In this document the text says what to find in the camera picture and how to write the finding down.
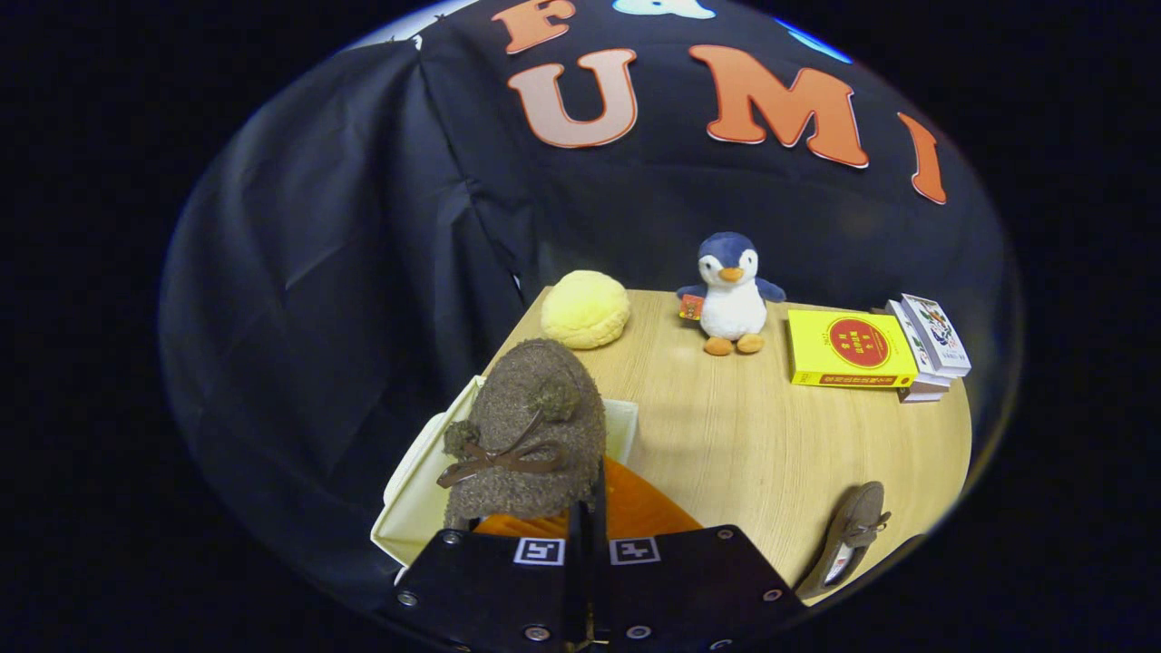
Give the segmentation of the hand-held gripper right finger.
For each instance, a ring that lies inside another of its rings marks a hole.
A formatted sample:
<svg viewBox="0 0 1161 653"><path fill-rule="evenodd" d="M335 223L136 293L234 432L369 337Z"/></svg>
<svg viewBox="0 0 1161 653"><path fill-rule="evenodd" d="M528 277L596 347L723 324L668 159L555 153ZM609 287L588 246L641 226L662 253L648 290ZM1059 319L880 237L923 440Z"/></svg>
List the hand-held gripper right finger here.
<svg viewBox="0 0 1161 653"><path fill-rule="evenodd" d="M594 652L747 652L807 617L808 608L737 525L612 539L604 475L597 487Z"/></svg>

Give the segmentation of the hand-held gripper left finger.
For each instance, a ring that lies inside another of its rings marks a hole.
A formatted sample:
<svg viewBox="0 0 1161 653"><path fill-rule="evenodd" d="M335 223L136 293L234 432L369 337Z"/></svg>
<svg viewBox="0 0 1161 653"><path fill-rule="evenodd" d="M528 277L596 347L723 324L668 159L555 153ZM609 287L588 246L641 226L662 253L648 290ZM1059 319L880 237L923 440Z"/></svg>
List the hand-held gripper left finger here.
<svg viewBox="0 0 1161 653"><path fill-rule="evenodd" d="M441 529L395 584L390 615L460 652L586 648L586 512L562 538Z"/></svg>

